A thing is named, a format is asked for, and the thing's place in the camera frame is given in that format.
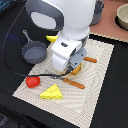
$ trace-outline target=red tomato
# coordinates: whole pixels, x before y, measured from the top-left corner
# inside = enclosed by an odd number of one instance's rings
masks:
[[[27,77],[26,84],[29,88],[34,88],[40,84],[40,78],[39,77]]]

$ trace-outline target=woven mat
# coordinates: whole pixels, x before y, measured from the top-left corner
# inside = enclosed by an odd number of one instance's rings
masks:
[[[45,73],[46,70],[57,73],[52,67],[52,45],[53,43],[47,49],[48,57],[46,60],[35,65],[29,74]],[[83,60],[80,72],[75,76],[71,74],[66,76],[71,80],[84,84],[85,89],[79,89],[59,79],[40,77],[41,84],[39,86],[30,89],[26,86],[24,80],[13,96],[80,128],[89,128],[114,46],[87,39],[85,48],[87,57],[97,59],[97,63]],[[57,84],[62,92],[63,99],[41,99],[39,95],[53,84]]]

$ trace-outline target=table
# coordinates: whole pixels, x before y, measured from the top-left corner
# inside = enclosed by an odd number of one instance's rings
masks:
[[[15,75],[5,66],[2,59],[2,45],[9,26],[23,5],[24,3],[19,3],[16,8],[7,13],[5,19],[0,21],[0,104],[51,128],[78,128],[12,97],[24,77]],[[25,62],[21,55],[21,49],[27,43],[22,33],[23,29],[27,30],[32,40],[42,41],[47,46],[50,43],[46,40],[46,35],[56,35],[57,32],[37,28],[28,18],[26,11],[23,11],[8,37],[5,55],[13,70],[28,74],[34,65]],[[90,128],[126,128],[128,127],[128,44],[94,35],[90,35],[90,38],[114,45]]]

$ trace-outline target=yellow cheese wedge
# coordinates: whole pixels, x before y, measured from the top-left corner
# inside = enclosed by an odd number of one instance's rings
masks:
[[[80,69],[81,69],[81,64],[72,71],[72,74],[75,75]]]
[[[58,36],[46,36],[47,40],[50,42],[55,42],[58,38]]]
[[[62,99],[62,93],[60,92],[56,84],[52,85],[42,94],[40,94],[41,99]]]

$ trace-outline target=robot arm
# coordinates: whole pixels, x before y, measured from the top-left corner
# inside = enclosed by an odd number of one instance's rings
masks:
[[[59,31],[52,46],[53,67],[62,72],[70,64],[76,68],[87,52],[96,0],[27,0],[26,11],[32,22],[43,29]]]

